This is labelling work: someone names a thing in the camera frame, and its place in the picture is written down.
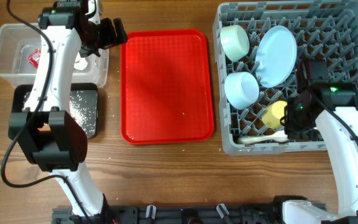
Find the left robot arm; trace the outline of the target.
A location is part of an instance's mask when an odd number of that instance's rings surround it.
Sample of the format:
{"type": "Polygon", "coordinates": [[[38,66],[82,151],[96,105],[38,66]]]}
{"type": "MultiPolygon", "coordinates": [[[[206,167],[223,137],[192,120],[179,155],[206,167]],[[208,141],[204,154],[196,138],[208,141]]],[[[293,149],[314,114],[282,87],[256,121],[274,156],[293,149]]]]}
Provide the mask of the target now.
{"type": "Polygon", "coordinates": [[[77,57],[127,42],[122,21],[102,18],[99,1],[56,1],[33,29],[42,39],[40,61],[24,109],[11,113],[12,145],[60,184],[75,223],[117,223],[86,166],[88,138],[71,117],[70,92],[77,57]]]}

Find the white tissue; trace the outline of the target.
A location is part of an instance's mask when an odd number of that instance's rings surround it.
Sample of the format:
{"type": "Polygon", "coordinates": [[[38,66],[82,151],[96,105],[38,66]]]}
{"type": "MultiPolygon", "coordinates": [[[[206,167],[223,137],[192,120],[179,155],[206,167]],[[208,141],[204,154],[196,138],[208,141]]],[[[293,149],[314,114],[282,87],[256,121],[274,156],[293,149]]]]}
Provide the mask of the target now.
{"type": "Polygon", "coordinates": [[[77,53],[76,59],[75,59],[75,63],[74,63],[74,69],[75,70],[79,70],[79,71],[83,71],[88,67],[88,61],[86,58],[83,58],[80,56],[79,53],[77,53]]]}

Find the white plastic spoon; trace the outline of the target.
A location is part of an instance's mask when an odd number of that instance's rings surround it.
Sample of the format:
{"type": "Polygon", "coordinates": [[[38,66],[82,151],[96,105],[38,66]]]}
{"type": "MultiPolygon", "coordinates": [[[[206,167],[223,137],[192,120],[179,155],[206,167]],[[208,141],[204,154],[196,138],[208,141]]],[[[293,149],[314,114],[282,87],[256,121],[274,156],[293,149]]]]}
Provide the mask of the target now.
{"type": "Polygon", "coordinates": [[[262,141],[275,141],[275,142],[287,142],[288,136],[285,134],[284,130],[277,131],[271,135],[266,136],[243,136],[237,139],[238,144],[252,145],[262,141]]]}

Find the green bowl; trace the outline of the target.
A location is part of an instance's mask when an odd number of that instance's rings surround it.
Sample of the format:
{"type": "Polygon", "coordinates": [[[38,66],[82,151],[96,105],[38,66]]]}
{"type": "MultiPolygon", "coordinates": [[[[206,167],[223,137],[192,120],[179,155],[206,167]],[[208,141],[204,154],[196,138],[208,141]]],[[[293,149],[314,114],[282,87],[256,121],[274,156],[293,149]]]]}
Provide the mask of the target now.
{"type": "Polygon", "coordinates": [[[232,62],[240,60],[249,53],[249,38],[240,25],[223,27],[220,36],[224,53],[232,62]]]}

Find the small light blue bowl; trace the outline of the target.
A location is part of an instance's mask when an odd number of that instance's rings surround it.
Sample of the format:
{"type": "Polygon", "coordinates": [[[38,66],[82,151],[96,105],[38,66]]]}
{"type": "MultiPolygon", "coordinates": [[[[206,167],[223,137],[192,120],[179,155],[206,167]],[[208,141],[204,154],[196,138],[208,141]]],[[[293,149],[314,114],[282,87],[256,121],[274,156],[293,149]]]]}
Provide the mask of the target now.
{"type": "Polygon", "coordinates": [[[259,97],[259,84],[251,73],[236,72],[229,74],[224,82],[228,102],[238,110],[254,104],[259,97]]]}

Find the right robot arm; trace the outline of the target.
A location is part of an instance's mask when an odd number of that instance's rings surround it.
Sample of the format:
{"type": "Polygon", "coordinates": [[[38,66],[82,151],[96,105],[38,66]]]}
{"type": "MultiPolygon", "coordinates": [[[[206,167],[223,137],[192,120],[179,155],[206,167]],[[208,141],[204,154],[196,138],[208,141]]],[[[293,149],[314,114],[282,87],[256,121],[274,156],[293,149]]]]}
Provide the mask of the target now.
{"type": "Polygon", "coordinates": [[[324,60],[302,60],[297,92],[280,120],[288,139],[321,137],[337,187],[338,212],[330,214],[307,199],[282,202],[283,223],[358,223],[358,91],[354,83],[334,83],[324,60]]]}

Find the large light blue plate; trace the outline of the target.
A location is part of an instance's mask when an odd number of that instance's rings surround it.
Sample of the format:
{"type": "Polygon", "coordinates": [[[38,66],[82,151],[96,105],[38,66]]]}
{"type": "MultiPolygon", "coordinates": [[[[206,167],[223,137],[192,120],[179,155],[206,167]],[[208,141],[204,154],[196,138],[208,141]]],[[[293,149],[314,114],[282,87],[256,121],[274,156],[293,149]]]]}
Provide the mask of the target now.
{"type": "Polygon", "coordinates": [[[260,84],[266,88],[283,83],[291,74],[297,58],[294,35],[284,26],[269,29],[262,37],[255,61],[260,84]]]}

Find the yellow plastic cup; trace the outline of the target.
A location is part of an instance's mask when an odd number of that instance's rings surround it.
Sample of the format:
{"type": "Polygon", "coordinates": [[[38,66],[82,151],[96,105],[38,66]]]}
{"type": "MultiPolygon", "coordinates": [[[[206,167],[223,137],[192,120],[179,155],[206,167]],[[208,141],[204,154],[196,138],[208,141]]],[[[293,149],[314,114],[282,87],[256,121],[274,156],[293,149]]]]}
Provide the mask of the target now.
{"type": "Polygon", "coordinates": [[[284,109],[287,106],[286,101],[276,101],[266,107],[262,116],[262,122],[271,129],[277,129],[281,126],[280,119],[284,116],[284,109]]]}

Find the white rice grains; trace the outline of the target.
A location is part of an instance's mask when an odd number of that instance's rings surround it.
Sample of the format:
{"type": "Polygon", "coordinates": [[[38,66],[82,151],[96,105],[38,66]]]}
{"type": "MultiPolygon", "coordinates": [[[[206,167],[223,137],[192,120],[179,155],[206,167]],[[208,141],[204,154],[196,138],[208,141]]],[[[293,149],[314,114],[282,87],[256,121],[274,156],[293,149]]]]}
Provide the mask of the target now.
{"type": "Polygon", "coordinates": [[[30,95],[25,98],[23,111],[30,108],[35,110],[39,105],[39,100],[44,101],[39,112],[49,112],[54,108],[58,111],[65,110],[71,115],[76,123],[85,132],[88,139],[96,135],[98,118],[98,88],[95,90],[71,90],[69,88],[58,89],[48,87],[45,96],[37,96],[38,88],[34,87],[30,95]]]}

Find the red snack wrapper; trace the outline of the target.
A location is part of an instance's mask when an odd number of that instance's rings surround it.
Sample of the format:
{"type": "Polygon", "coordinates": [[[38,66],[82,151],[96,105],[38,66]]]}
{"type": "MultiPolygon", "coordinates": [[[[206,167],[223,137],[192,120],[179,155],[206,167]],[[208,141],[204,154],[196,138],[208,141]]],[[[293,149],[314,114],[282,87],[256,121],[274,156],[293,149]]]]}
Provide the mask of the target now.
{"type": "Polygon", "coordinates": [[[40,61],[41,50],[35,49],[31,54],[27,56],[27,61],[35,68],[38,68],[40,61]]]}

